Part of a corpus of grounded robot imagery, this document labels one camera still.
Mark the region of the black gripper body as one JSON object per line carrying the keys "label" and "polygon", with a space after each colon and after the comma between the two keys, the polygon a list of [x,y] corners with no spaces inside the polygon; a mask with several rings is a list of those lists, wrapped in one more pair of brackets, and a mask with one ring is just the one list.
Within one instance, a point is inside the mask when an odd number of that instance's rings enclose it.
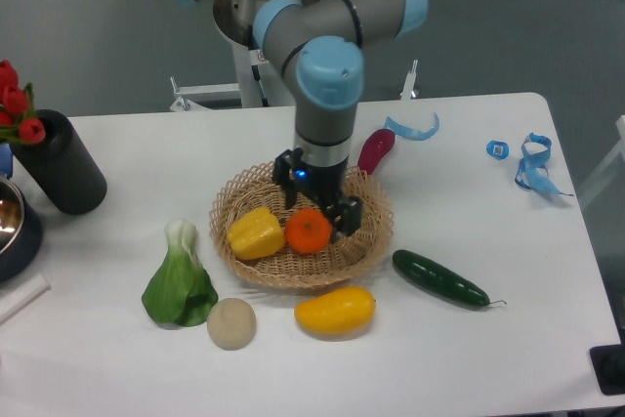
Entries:
{"label": "black gripper body", "polygon": [[343,191],[348,159],[332,166],[314,166],[304,160],[304,151],[297,147],[286,149],[273,162],[272,182],[284,195],[288,184],[313,203],[331,225],[331,219],[342,217],[341,236],[353,235],[361,226],[363,205],[357,196]]}

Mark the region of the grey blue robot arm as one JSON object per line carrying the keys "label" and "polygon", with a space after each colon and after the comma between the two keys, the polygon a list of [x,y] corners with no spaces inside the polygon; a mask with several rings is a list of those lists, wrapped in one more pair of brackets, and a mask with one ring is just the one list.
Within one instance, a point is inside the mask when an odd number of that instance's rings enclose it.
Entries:
{"label": "grey blue robot arm", "polygon": [[295,102],[294,145],[274,161],[272,179],[287,206],[304,196],[329,221],[334,237],[349,236],[362,217],[361,200],[343,191],[365,83],[362,48],[418,28],[429,0],[251,3],[236,23]]}

